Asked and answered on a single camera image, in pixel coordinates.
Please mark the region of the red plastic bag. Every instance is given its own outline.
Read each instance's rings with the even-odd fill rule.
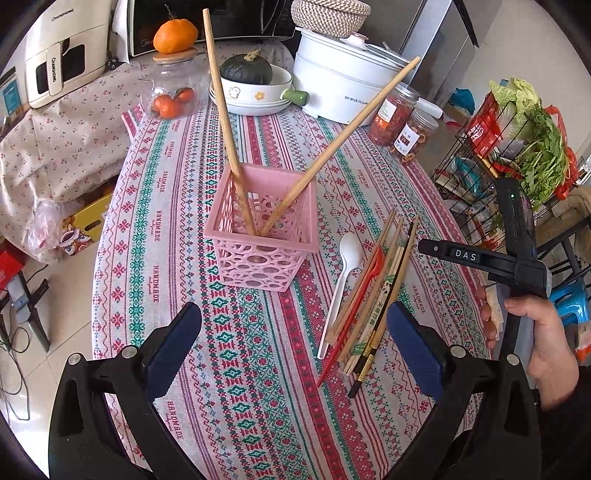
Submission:
[[[467,135],[474,146],[474,153],[481,157],[486,157],[501,140],[501,129],[496,123],[497,106],[495,97],[489,93],[468,125]]]
[[[574,185],[574,182],[577,181],[579,178],[579,167],[577,166],[577,156],[574,154],[573,150],[568,146],[568,140],[566,137],[566,127],[564,126],[564,120],[562,115],[560,114],[560,110],[558,107],[554,105],[550,105],[549,107],[545,108],[544,111],[548,115],[557,115],[558,116],[558,123],[556,126],[558,130],[562,134],[562,138],[564,138],[564,152],[566,156],[569,158],[569,171],[567,173],[567,177],[562,185],[558,185],[554,191],[554,195],[556,195],[560,200],[564,200],[570,192],[570,188]]]

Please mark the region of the jar lid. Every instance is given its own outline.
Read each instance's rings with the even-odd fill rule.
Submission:
[[[191,60],[196,53],[197,49],[191,47],[178,53],[156,52],[152,58],[159,65],[171,65],[173,63],[181,63],[182,61]]]
[[[419,110],[417,108],[415,108],[413,110],[413,112],[411,113],[410,117],[413,120],[416,120],[418,123],[420,123],[422,126],[430,129],[430,130],[436,130],[437,127],[439,127],[439,124],[437,123],[437,120],[435,120],[431,115],[429,115],[428,113],[423,112],[422,110]]]
[[[398,96],[404,100],[410,100],[411,102],[417,102],[421,98],[421,94],[418,93],[414,88],[409,87],[406,83],[400,82],[394,87]]]

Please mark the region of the human hand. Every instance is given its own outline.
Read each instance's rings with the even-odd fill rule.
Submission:
[[[486,300],[484,288],[476,296]],[[579,381],[579,366],[566,341],[562,321],[548,300],[527,295],[505,300],[505,308],[517,316],[528,316],[534,321],[534,349],[531,352],[527,373],[536,379],[540,391],[541,406],[549,410],[564,402]],[[485,303],[480,309],[486,347],[496,345],[496,327],[491,322],[491,307]]]

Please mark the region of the orange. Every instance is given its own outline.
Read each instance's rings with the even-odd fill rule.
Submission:
[[[187,102],[190,102],[191,100],[193,100],[194,97],[195,97],[195,92],[193,91],[193,89],[189,88],[189,87],[185,87],[185,88],[181,88],[177,91],[177,96],[175,97],[175,100],[178,100],[179,102],[187,103]]]
[[[170,95],[158,95],[155,99],[154,99],[154,103],[152,104],[152,110],[154,110],[154,112],[159,112],[160,113],[160,109],[162,108],[162,105],[168,101],[172,101],[173,99],[170,97]]]
[[[183,104],[175,100],[165,100],[160,104],[160,116],[166,120],[183,116]]]

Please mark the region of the wooden lid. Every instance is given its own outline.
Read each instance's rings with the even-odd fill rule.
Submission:
[[[183,50],[178,53],[160,53],[159,51],[154,54],[154,61],[160,65],[169,65],[171,63],[179,63],[181,61],[190,60],[197,54],[196,48],[190,48]]]

